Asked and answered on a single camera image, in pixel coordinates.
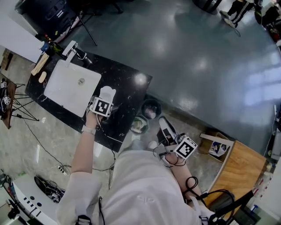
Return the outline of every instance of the hand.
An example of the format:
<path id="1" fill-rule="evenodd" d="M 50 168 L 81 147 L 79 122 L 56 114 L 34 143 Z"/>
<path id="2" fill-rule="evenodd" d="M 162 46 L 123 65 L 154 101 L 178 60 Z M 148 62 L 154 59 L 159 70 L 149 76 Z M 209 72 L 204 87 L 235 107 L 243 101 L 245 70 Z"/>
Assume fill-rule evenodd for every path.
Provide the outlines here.
<path id="1" fill-rule="evenodd" d="M 97 115 L 89 110 L 86 116 L 86 127 L 95 129 L 97 125 Z"/>

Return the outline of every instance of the white shirt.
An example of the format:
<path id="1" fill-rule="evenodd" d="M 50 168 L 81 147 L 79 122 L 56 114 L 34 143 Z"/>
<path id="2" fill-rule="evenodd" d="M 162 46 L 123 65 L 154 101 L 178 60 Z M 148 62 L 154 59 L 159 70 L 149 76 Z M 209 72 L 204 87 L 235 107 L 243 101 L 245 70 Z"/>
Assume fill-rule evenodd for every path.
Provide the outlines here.
<path id="1" fill-rule="evenodd" d="M 73 173 L 58 205 L 58 223 L 75 224 L 79 215 L 86 215 L 93 225 L 103 225 L 98 213 L 93 213 L 100 188 L 97 176 Z M 200 225 L 199 215 L 213 214 L 205 206 L 194 210 L 186 205 L 170 169 L 152 152 L 142 150 L 119 155 L 112 187 L 101 205 L 106 225 Z"/>

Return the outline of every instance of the power strip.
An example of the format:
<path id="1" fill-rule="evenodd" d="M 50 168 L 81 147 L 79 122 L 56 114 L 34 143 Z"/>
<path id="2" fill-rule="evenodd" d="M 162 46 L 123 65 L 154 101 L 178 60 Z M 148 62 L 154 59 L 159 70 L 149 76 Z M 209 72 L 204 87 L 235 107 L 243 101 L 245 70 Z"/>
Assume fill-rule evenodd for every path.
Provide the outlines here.
<path id="1" fill-rule="evenodd" d="M 67 173 L 65 172 L 65 170 L 64 170 L 64 168 L 63 168 L 62 165 L 58 165 L 58 169 L 59 169 L 60 172 L 62 172 L 62 174 L 63 174 L 64 176 L 68 176 L 68 175 L 69 175 L 69 174 L 67 174 Z"/>

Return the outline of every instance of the white shoe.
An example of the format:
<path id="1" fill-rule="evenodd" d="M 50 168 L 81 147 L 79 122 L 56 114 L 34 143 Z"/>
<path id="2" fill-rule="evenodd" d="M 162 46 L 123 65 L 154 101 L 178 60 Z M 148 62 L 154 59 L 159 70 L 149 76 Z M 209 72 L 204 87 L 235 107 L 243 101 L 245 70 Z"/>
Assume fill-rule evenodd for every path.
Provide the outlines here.
<path id="1" fill-rule="evenodd" d="M 230 18 L 230 15 L 226 11 L 220 11 L 220 14 L 222 14 L 226 18 Z"/>
<path id="2" fill-rule="evenodd" d="M 157 142 L 156 142 L 156 141 L 151 141 L 151 142 L 149 142 L 148 148 L 149 148 L 149 149 L 155 149 L 155 148 L 157 148 Z"/>
<path id="3" fill-rule="evenodd" d="M 231 26 L 232 28 L 235 27 L 235 25 L 233 24 L 233 22 L 230 19 L 223 19 L 225 21 L 225 23 L 227 23 L 229 26 Z"/>

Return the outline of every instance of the black speaker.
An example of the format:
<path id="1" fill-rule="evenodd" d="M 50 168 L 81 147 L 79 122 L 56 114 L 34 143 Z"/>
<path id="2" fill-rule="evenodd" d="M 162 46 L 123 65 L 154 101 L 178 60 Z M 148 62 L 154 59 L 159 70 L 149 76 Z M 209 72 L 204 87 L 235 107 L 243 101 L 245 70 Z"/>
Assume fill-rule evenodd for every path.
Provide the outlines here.
<path id="1" fill-rule="evenodd" d="M 25 0 L 16 5 L 18 13 L 39 33 L 55 40 L 76 17 L 66 0 Z"/>

